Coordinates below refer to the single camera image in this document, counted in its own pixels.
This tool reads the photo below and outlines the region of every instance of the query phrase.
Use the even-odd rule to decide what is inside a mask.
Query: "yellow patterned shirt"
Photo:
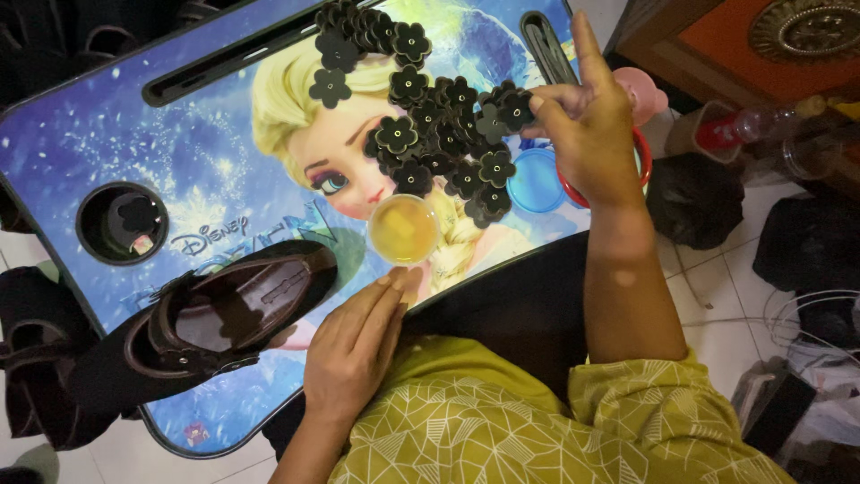
[[[570,371],[570,407],[470,339],[403,345],[329,482],[793,482],[692,351]]]

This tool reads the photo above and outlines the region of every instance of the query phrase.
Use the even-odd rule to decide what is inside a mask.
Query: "pink toy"
[[[627,91],[630,103],[633,105],[633,125],[641,126],[651,119],[651,116],[665,111],[669,107],[666,93],[657,89],[654,80],[645,71],[635,67],[622,67],[612,72],[615,81]]]

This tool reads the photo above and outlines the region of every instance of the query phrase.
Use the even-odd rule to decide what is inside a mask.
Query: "orange panel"
[[[811,66],[777,64],[759,57],[747,41],[756,16],[771,0],[726,0],[690,25],[679,38],[735,76],[780,102],[860,82],[860,59]]]

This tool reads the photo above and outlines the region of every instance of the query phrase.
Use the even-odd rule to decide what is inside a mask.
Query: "elsa's eye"
[[[329,196],[341,191],[348,184],[349,180],[341,173],[327,173],[318,179],[314,188],[322,190],[326,196]]]

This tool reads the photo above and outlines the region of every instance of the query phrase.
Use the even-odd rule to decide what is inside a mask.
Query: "cup holder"
[[[83,199],[75,230],[83,248],[103,263],[139,264],[158,252],[167,239],[167,209],[145,187],[108,183]]]

